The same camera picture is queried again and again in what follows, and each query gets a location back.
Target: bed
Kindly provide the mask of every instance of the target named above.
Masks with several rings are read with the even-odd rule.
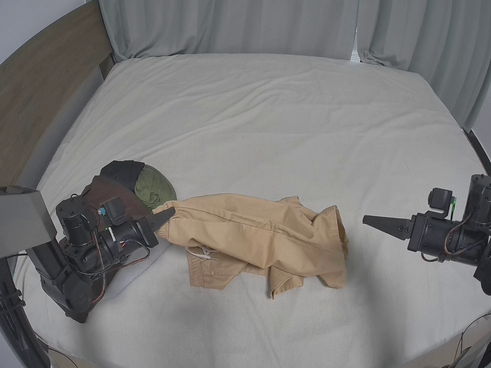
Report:
[[[130,59],[108,73],[38,186],[54,206],[113,159],[148,163],[179,199],[233,192],[336,204],[350,239],[348,282],[319,279],[271,300],[241,274],[223,291],[189,285],[171,245],[79,324],[41,289],[28,259],[14,274],[34,330],[103,367],[392,367],[432,350],[491,309],[456,263],[426,263],[361,223],[410,217],[433,187],[457,217],[484,173],[446,107],[418,74],[321,57],[197,54]]]

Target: wall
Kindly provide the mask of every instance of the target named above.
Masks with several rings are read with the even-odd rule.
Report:
[[[85,0],[0,0],[0,63],[47,25],[84,3]],[[21,367],[1,336],[0,361],[1,366]]]
[[[472,127],[472,131],[476,138],[479,139],[488,158],[491,159],[491,86],[484,98],[483,106]]]

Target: mattress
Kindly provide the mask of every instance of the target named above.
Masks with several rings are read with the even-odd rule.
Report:
[[[113,159],[163,172],[179,199],[233,192],[298,195],[339,207],[348,281],[318,278],[274,300],[241,274],[224,290],[189,285],[171,245],[85,324],[41,289],[28,259],[15,281],[34,330],[103,367],[392,367],[427,352],[491,309],[474,268],[426,263],[407,242],[362,224],[410,218],[434,187],[463,212],[474,150],[418,74],[320,57],[200,54],[116,64],[66,135],[41,183],[54,208]]]

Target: gray curtain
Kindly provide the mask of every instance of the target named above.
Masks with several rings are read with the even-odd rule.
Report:
[[[99,0],[115,58],[290,53],[349,59],[358,0]]]
[[[490,80],[491,0],[360,0],[357,39],[362,62],[419,73],[470,130]]]

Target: headboard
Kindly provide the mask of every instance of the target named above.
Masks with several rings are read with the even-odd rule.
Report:
[[[0,65],[0,187],[15,184],[36,144],[94,69],[114,65],[99,2],[66,14]]]

